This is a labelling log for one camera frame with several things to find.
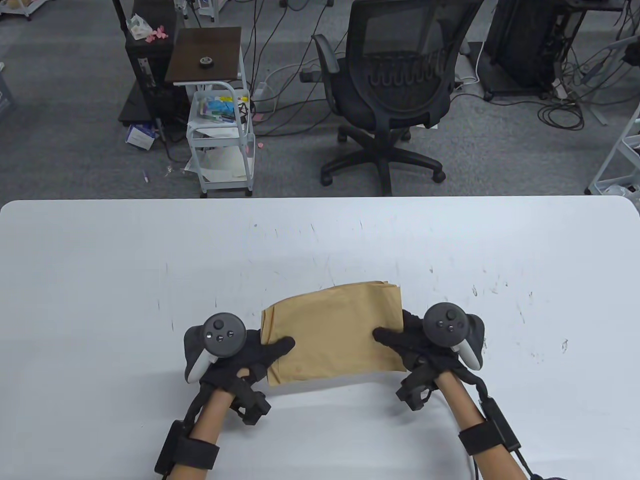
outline tape roll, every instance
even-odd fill
[[[200,68],[211,68],[211,67],[213,67],[213,59],[211,57],[200,58]]]

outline vr controller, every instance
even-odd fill
[[[467,314],[453,303],[436,303],[424,314],[422,329],[432,343],[459,354],[469,369],[482,368],[484,323],[477,315]]]
[[[195,383],[202,378],[209,365],[219,358],[238,353],[246,340],[246,328],[234,314],[219,313],[207,319],[202,326],[192,326],[184,334],[187,367],[184,379]]]

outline black glove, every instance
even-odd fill
[[[402,311],[402,317],[404,324],[402,332],[379,327],[373,331],[373,338],[400,355],[407,370],[412,372],[424,364],[429,364],[434,370],[434,378],[445,371],[466,370],[458,360],[458,354],[451,348],[439,347],[427,339],[420,317],[406,310]]]
[[[295,345],[296,342],[291,337],[262,345],[260,330],[247,330],[246,342],[242,350],[232,357],[220,358],[215,364],[211,364],[200,379],[200,383],[209,383],[226,390],[236,380],[238,372],[247,368],[249,375],[243,379],[249,385],[253,385],[267,375],[267,368],[273,362],[288,354]]]

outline black office chair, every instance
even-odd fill
[[[323,35],[313,37],[329,106],[353,125],[338,128],[338,141],[351,137],[363,147],[325,164],[322,185],[337,170],[374,163],[383,195],[391,195],[389,162],[429,168],[444,181],[440,162],[394,145],[410,140],[409,127],[430,128],[449,111],[458,51],[482,2],[355,0],[345,58]]]

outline white shelf cart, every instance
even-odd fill
[[[592,193],[601,195],[609,186],[620,185],[623,187],[640,186],[640,134],[630,135],[635,130],[640,130],[640,104],[636,108],[631,119],[627,122],[625,129],[616,144],[613,146],[607,159],[604,161],[593,181],[585,189],[585,194]],[[625,176],[615,179],[602,180],[604,171],[611,163],[617,152],[622,153],[633,166],[633,171]]]

